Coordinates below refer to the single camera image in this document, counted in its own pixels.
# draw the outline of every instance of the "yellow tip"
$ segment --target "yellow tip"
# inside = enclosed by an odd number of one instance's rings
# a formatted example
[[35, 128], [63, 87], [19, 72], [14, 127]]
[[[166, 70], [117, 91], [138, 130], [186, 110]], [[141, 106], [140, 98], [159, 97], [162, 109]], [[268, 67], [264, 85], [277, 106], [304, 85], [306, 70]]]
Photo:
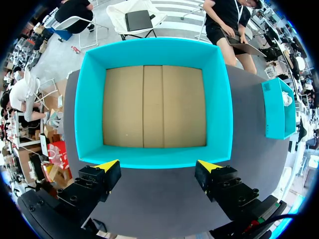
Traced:
[[208, 170], [209, 173], [215, 168], [222, 168], [222, 166], [218, 166], [212, 163], [207, 163], [203, 160], [198, 160], [198, 162], [200, 162], [200, 164], [203, 165]]
[[107, 162], [107, 163], [103, 163], [97, 166], [94, 166], [94, 168], [102, 168], [104, 169], [104, 171], [108, 171], [117, 161], [119, 161], [118, 159], [113, 160], [111, 162]]

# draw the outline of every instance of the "hand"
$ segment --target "hand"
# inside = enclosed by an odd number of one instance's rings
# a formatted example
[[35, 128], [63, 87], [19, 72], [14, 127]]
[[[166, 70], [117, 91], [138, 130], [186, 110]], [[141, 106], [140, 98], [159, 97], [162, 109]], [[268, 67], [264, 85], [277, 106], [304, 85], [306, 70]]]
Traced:
[[248, 41], [246, 40], [245, 35], [241, 35], [240, 36], [240, 43], [248, 43]]
[[227, 26], [226, 24], [224, 24], [224, 25], [221, 25], [221, 28], [226, 32], [227, 35], [231, 37], [235, 36], [234, 30], [230, 26]]
[[22, 112], [25, 112], [25, 102], [23, 102], [23, 103], [21, 104], [21, 111], [22, 111]]

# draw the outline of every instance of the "black shorts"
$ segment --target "black shorts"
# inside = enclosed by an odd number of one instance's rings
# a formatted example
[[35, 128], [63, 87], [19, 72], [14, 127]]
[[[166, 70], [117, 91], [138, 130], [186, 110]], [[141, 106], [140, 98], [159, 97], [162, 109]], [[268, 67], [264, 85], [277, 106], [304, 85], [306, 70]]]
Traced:
[[[219, 26], [206, 26], [207, 38], [217, 46], [217, 42], [220, 38], [225, 37]], [[235, 55], [245, 54], [246, 52], [233, 47]]]

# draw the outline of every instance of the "black shirt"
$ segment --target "black shirt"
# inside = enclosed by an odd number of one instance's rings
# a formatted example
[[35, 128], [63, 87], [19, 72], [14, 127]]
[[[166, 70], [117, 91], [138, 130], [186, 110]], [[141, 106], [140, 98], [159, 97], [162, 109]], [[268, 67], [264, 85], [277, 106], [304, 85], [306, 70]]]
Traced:
[[[233, 28], [234, 30], [238, 30], [238, 11], [236, 7], [236, 3], [234, 0], [214, 0], [215, 5], [213, 6], [213, 10], [219, 16], [223, 22]], [[246, 27], [249, 19], [250, 12], [247, 7], [242, 6], [239, 2], [237, 2], [239, 12], [243, 7], [243, 11], [239, 20], [239, 23]], [[219, 26], [217, 22], [210, 18], [208, 14], [206, 14], [206, 26]]]
[[[72, 16], [92, 20], [93, 12], [86, 8], [89, 4], [90, 2], [88, 0], [69, 0], [61, 5], [54, 18], [60, 23]], [[66, 30], [72, 34], [77, 34], [83, 31], [88, 25], [88, 22], [79, 20]]]

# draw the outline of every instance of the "laptop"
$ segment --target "laptop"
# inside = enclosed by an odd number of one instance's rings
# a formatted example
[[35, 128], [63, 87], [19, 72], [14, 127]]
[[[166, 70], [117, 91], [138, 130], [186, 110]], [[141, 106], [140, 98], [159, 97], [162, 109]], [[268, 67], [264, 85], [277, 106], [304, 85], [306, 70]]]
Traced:
[[128, 31], [137, 31], [153, 28], [149, 11], [133, 11], [125, 14], [126, 27]]
[[266, 57], [266, 55], [263, 54], [261, 51], [259, 51], [256, 47], [253, 47], [252, 45], [250, 45], [248, 43], [240, 43], [240, 35], [239, 35], [238, 31], [234, 31], [235, 36], [231, 37], [231, 36], [227, 35], [227, 33], [224, 32], [223, 29], [221, 29], [221, 30], [222, 30], [226, 40], [228, 41], [228, 44], [231, 45], [232, 47], [240, 49], [240, 50], [242, 50], [250, 55]]

